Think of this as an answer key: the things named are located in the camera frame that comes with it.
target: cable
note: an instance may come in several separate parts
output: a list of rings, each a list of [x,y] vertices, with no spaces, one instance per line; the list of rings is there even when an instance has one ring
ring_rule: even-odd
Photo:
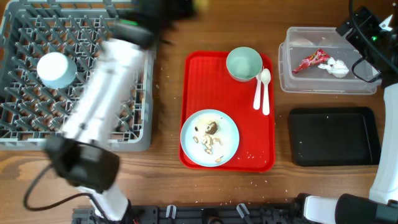
[[[40,173],[39,173],[39,174],[37,175],[37,177],[32,181],[32,183],[30,184],[30,186],[29,186],[28,189],[26,190],[26,193],[25,193],[25,195],[24,195],[24,207],[25,207],[27,210],[29,210],[29,211],[31,211],[31,212],[40,212],[40,211],[48,210],[48,209],[51,209],[51,208],[55,208],[55,207],[57,207],[57,206],[59,206],[59,205],[62,205],[63,203],[69,202],[70,200],[73,200],[73,199],[75,199],[75,198],[77,198],[77,197],[86,196],[86,197],[89,197],[90,200],[94,203],[95,207],[99,210],[99,212],[101,213],[101,215],[102,215],[103,218],[105,219],[105,222],[106,222],[106,223],[109,223],[109,224],[111,223],[111,222],[108,220],[108,218],[106,217],[104,210],[101,208],[101,206],[99,205],[99,203],[97,202],[97,200],[94,198],[94,196],[93,196],[92,194],[89,194],[89,193],[75,194],[75,195],[72,195],[72,196],[70,196],[70,197],[68,197],[68,198],[65,198],[65,199],[63,199],[63,200],[61,200],[61,201],[59,201],[59,202],[56,202],[56,203],[53,203],[53,204],[51,204],[51,205],[44,206],[44,207],[31,207],[31,206],[28,204],[29,196],[31,195],[31,193],[32,193],[33,189],[35,188],[35,186],[37,185],[37,183],[39,183],[39,180],[40,180],[40,179],[44,176],[44,174],[47,173],[47,171],[49,171],[51,168],[53,168],[53,165],[52,165],[52,164],[49,164],[49,165],[48,165],[47,167],[45,167],[42,171],[40,171]]]
[[[387,64],[388,66],[390,66],[393,71],[396,72],[396,74],[398,74],[398,68],[391,63],[391,61],[379,50],[377,49],[372,43],[371,41],[365,36],[365,34],[361,31],[361,29],[359,28],[359,25],[356,23],[356,20],[354,18],[354,0],[349,0],[349,18],[351,19],[355,29],[359,32],[359,34],[361,35],[362,39],[369,45],[369,47],[375,51],[380,58],[382,58]]]
[[[355,67],[357,65],[359,65],[359,63],[363,62],[364,60],[365,60],[364,58],[360,58],[353,64],[353,67],[351,69],[353,71],[353,74],[355,75],[356,78],[358,78],[364,82],[367,82],[367,83],[374,83],[374,82],[378,81],[381,78],[381,74],[378,74],[376,77],[372,78],[370,81],[367,81],[355,73]]]

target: wooden table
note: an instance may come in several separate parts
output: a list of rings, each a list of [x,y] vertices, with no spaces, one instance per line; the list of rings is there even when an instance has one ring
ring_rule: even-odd
[[[146,152],[120,153],[118,182],[134,205],[220,205],[289,202],[297,194],[367,197],[377,166],[299,167],[292,163],[287,115],[298,106],[368,106],[384,130],[383,90],[372,96],[285,93],[280,89],[278,47],[292,26],[335,27],[348,17],[343,0],[198,0],[197,19],[176,23],[160,48],[155,70],[152,145]],[[391,2],[363,1],[380,17]],[[276,163],[264,174],[187,169],[178,159],[184,60],[196,50],[230,51],[248,46],[274,64]],[[41,152],[0,152],[0,223],[70,223],[72,209],[89,205],[76,199],[46,212],[27,212],[22,196],[48,161]],[[53,172],[40,182],[32,204],[47,205],[77,191]]]

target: black container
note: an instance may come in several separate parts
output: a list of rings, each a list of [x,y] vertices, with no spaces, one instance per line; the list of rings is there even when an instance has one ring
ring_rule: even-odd
[[[288,122],[293,161],[299,166],[379,164],[379,136],[367,107],[297,108]]]

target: gray plastic crate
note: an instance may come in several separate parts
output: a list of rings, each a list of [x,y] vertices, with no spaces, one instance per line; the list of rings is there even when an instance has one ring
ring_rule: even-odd
[[[0,27],[0,150],[39,150],[59,134],[93,73],[100,42],[111,24],[136,8],[130,0],[12,0]],[[64,90],[44,87],[36,73],[39,59],[61,52],[78,65]],[[112,151],[145,151],[152,126],[152,76],[156,48],[148,52],[143,74],[123,104],[109,140]]]

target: white plate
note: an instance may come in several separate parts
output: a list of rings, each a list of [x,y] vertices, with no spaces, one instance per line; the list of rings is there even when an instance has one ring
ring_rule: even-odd
[[[202,140],[208,123],[212,121],[218,124],[218,130],[211,137],[219,138],[222,145],[214,142],[213,154],[210,155],[205,152],[206,146],[202,144]],[[194,136],[198,138],[198,143],[195,142]],[[202,110],[191,115],[185,121],[180,140],[182,149],[190,160],[201,166],[216,167],[228,162],[235,155],[239,146],[239,131],[227,114],[217,110]]]

